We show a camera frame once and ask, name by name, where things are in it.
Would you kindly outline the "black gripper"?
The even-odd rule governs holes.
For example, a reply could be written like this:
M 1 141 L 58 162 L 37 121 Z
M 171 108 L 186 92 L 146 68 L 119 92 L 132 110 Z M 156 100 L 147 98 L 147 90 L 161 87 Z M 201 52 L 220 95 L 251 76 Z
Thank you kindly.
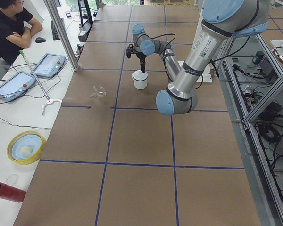
M 137 58 L 140 60 L 140 67 L 141 67 L 141 71 L 144 73 L 146 72 L 146 61 L 145 58 L 147 57 L 145 54 L 143 54 L 142 52 L 137 52 L 136 53 Z

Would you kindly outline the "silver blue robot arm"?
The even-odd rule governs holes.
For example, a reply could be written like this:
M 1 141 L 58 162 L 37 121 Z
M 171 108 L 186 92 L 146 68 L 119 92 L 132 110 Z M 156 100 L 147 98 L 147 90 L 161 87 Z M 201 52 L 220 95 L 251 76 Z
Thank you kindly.
M 264 32 L 268 24 L 268 0 L 205 0 L 201 26 L 193 46 L 182 65 L 166 41 L 150 38 L 144 26 L 132 28 L 133 49 L 137 54 L 160 55 L 171 82 L 156 96 L 156 106 L 163 115 L 185 114 L 195 109 L 197 95 L 194 84 L 203 74 L 223 40 L 249 37 Z

